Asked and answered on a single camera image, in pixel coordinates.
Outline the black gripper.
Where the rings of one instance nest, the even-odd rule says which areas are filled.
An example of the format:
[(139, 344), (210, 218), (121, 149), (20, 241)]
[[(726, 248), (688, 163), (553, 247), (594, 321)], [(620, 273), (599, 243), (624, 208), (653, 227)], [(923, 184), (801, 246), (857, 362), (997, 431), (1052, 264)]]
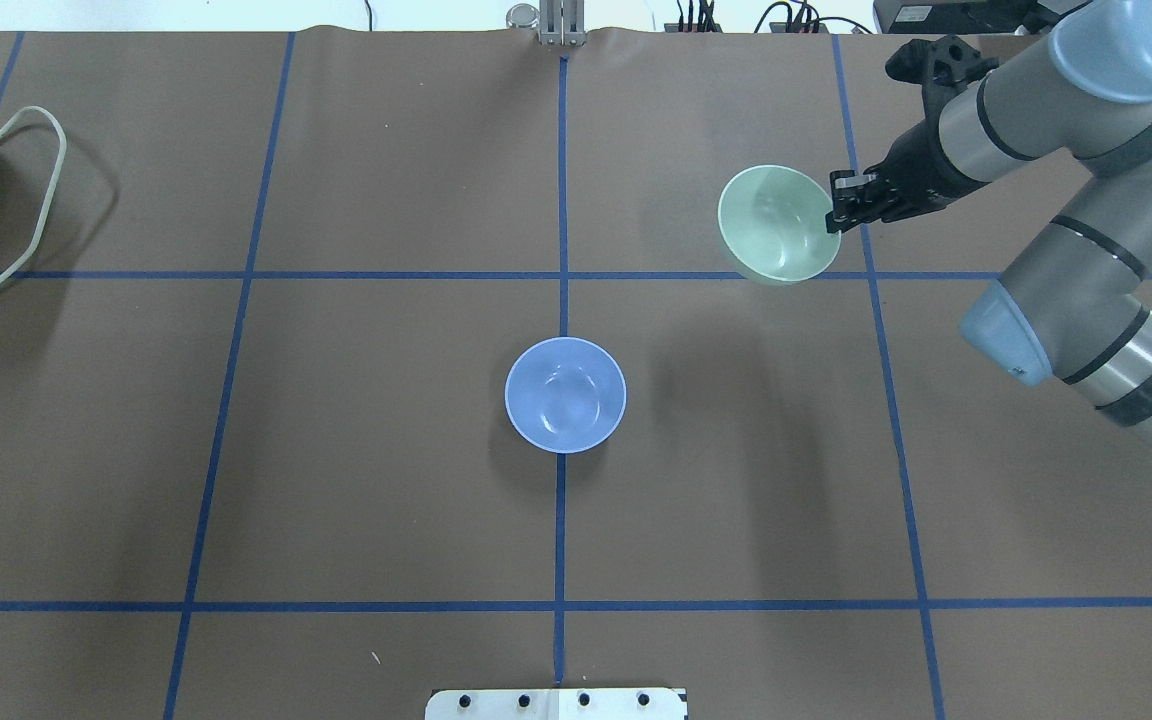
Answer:
[(870, 165), (865, 173), (829, 173), (826, 232), (841, 234), (861, 223), (925, 215), (980, 188), (977, 179), (968, 177), (948, 160), (935, 123), (924, 119), (893, 141), (882, 161)]

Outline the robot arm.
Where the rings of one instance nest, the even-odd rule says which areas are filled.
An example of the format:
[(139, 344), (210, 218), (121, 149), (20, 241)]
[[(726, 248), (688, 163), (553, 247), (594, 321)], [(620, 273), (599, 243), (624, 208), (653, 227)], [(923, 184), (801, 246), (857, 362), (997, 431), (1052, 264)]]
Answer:
[(1084, 3), (996, 61), (947, 35), (905, 41), (892, 79), (924, 118), (881, 161), (829, 177), (828, 232), (895, 223), (1053, 152), (1087, 182), (961, 319), (961, 336), (1016, 381), (1064, 382), (1152, 446), (1152, 1)]

